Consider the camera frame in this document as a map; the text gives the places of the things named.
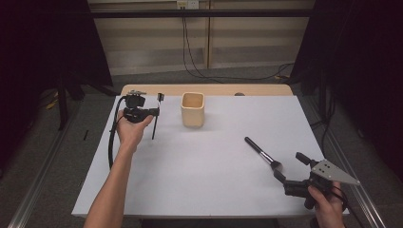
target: power outlet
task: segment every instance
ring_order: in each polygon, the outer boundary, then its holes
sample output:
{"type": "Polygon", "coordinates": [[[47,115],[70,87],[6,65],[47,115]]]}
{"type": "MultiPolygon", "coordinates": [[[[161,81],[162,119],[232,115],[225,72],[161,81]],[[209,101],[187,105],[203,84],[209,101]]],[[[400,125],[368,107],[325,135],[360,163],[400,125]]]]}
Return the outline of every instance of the power outlet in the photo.
{"type": "Polygon", "coordinates": [[[187,0],[187,9],[188,10],[198,10],[199,9],[199,0],[187,0]]]}
{"type": "Polygon", "coordinates": [[[177,1],[177,10],[186,10],[187,9],[187,0],[177,1]]]}

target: human hand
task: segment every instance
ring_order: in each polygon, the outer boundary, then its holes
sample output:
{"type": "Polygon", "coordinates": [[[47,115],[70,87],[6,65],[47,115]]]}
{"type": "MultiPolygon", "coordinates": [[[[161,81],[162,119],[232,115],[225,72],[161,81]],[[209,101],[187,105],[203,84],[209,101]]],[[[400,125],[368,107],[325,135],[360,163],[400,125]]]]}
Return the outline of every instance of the human hand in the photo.
{"type": "MultiPolygon", "coordinates": [[[[339,182],[333,182],[333,186],[340,188],[339,182]]],[[[317,201],[315,205],[317,214],[317,223],[320,228],[342,228],[344,227],[342,217],[342,201],[330,194],[323,196],[323,194],[314,186],[309,186],[308,191],[311,196],[317,201]]],[[[341,192],[333,188],[332,191],[335,194],[341,196],[341,192]]]]}
{"type": "Polygon", "coordinates": [[[144,129],[152,122],[153,116],[147,116],[140,123],[132,123],[123,116],[124,112],[120,110],[118,113],[119,122],[117,131],[121,147],[124,147],[126,151],[134,153],[137,149],[137,145],[142,140],[144,129]]]}

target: white tabletop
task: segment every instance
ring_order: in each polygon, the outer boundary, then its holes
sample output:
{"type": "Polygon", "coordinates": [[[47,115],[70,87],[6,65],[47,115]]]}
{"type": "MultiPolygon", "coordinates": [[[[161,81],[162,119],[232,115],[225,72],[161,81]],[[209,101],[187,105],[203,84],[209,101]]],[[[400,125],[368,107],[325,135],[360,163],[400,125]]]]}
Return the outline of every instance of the white tabletop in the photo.
{"type": "MultiPolygon", "coordinates": [[[[144,107],[157,106],[156,96],[145,97],[144,107]]],[[[74,216],[86,216],[109,172],[107,144],[114,109],[74,216]]],[[[195,129],[182,125],[181,97],[165,96],[153,141],[152,129],[153,124],[145,130],[133,158],[125,215],[160,219],[313,214],[303,206],[304,199],[284,195],[269,164],[244,141],[251,138],[281,162],[287,180],[307,179],[310,168],[295,158],[296,152],[317,161],[323,156],[297,97],[206,96],[204,126],[195,129]]],[[[116,136],[115,155],[118,147],[116,136]]]]}

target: wire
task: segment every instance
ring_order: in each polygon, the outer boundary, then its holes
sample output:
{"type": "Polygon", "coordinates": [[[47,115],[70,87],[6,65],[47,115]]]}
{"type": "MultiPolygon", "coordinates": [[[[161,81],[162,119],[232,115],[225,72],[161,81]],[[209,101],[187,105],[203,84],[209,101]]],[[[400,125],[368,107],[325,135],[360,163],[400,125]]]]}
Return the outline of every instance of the wire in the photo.
{"type": "Polygon", "coordinates": [[[189,45],[189,39],[188,39],[188,36],[187,36],[187,25],[186,25],[186,18],[185,18],[185,17],[183,17],[183,19],[182,19],[182,26],[183,26],[183,29],[182,29],[182,30],[183,30],[183,64],[184,64],[184,68],[186,69],[186,71],[187,71],[190,75],[192,75],[193,77],[209,79],[209,80],[212,80],[212,81],[214,81],[214,82],[216,82],[216,83],[223,84],[223,82],[220,82],[220,81],[215,80],[215,79],[213,79],[213,78],[211,78],[211,77],[206,77],[206,76],[202,75],[202,74],[199,72],[199,70],[196,68],[196,65],[195,65],[195,63],[194,63],[194,61],[193,61],[192,52],[190,51],[190,45],[189,45]],[[186,47],[186,44],[185,44],[185,41],[184,41],[185,39],[186,39],[186,42],[187,42],[187,48],[188,48],[188,50],[189,50],[189,55],[190,55],[190,59],[191,59],[191,61],[192,61],[193,67],[196,69],[196,71],[198,71],[198,73],[199,73],[201,76],[193,74],[193,73],[190,72],[190,70],[187,68],[186,61],[185,61],[185,58],[184,58],[184,50],[185,50],[185,47],[186,47]]]}
{"type": "Polygon", "coordinates": [[[323,154],[324,158],[326,158],[326,156],[325,156],[325,146],[324,146],[324,144],[325,144],[325,136],[326,136],[326,133],[329,131],[330,122],[332,120],[332,117],[335,115],[335,112],[336,112],[336,98],[335,98],[335,94],[332,92],[330,100],[329,100],[329,108],[328,108],[328,111],[326,113],[326,120],[322,120],[322,122],[324,124],[326,124],[325,131],[323,132],[322,138],[320,140],[320,146],[321,146],[321,150],[322,150],[322,154],[323,154]]]}
{"type": "Polygon", "coordinates": [[[190,75],[192,75],[193,77],[209,79],[209,80],[212,80],[212,81],[217,82],[217,83],[220,83],[220,84],[223,84],[223,82],[218,81],[217,79],[232,79],[232,80],[259,81],[259,80],[265,80],[265,79],[270,79],[270,78],[276,77],[276,76],[280,75],[280,73],[281,73],[284,69],[286,69],[286,68],[289,67],[289,66],[293,66],[293,65],[294,65],[294,63],[283,64],[283,65],[281,65],[281,66],[278,67],[278,71],[277,71],[276,73],[274,73],[274,74],[272,74],[272,75],[269,75],[269,76],[266,76],[266,77],[261,77],[261,78],[221,77],[221,76],[209,77],[209,76],[205,76],[205,75],[203,75],[203,74],[196,68],[196,65],[195,65],[195,63],[194,63],[194,61],[193,61],[192,52],[190,51],[189,38],[188,38],[188,34],[187,34],[187,23],[186,23],[186,18],[185,18],[185,17],[183,17],[183,19],[182,19],[182,25],[183,25],[183,30],[182,30],[182,31],[183,31],[183,63],[184,63],[184,67],[185,67],[186,71],[187,71],[190,75]],[[189,69],[188,69],[187,66],[186,66],[186,61],[185,61],[185,58],[184,58],[185,47],[186,47],[185,39],[186,39],[187,49],[188,49],[188,52],[189,52],[189,55],[190,55],[190,59],[191,59],[191,62],[192,62],[192,64],[193,64],[193,68],[196,69],[196,71],[199,73],[200,76],[199,76],[199,75],[195,75],[195,74],[193,74],[192,72],[190,72],[189,69]]]}
{"type": "Polygon", "coordinates": [[[118,121],[116,121],[116,119],[118,117],[118,111],[119,111],[119,107],[121,106],[121,101],[124,99],[126,99],[126,96],[121,97],[121,99],[119,99],[119,102],[116,104],[115,115],[113,117],[113,122],[112,122],[112,128],[110,129],[109,145],[107,147],[109,168],[112,168],[112,165],[113,165],[113,141],[115,139],[116,127],[118,126],[118,122],[122,117],[119,118],[118,121]]]}
{"type": "Polygon", "coordinates": [[[361,220],[358,218],[358,216],[356,215],[355,210],[353,210],[353,208],[350,206],[349,200],[347,198],[347,195],[338,187],[333,186],[335,189],[337,189],[338,191],[340,191],[341,196],[339,194],[334,193],[333,191],[331,191],[332,195],[337,197],[338,199],[340,199],[343,202],[343,211],[345,210],[345,208],[349,209],[349,211],[351,212],[351,214],[354,216],[355,220],[358,222],[359,226],[361,228],[364,228],[364,224],[362,224],[361,220]]]}

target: wooden cup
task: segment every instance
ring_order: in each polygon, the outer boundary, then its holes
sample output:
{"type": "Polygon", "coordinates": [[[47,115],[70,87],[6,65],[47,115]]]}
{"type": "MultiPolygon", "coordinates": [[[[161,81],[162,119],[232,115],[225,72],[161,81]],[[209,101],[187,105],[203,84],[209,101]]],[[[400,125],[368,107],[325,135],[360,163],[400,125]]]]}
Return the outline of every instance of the wooden cup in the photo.
{"type": "Polygon", "coordinates": [[[204,124],[204,94],[183,93],[181,108],[183,125],[201,127],[204,124]]]}

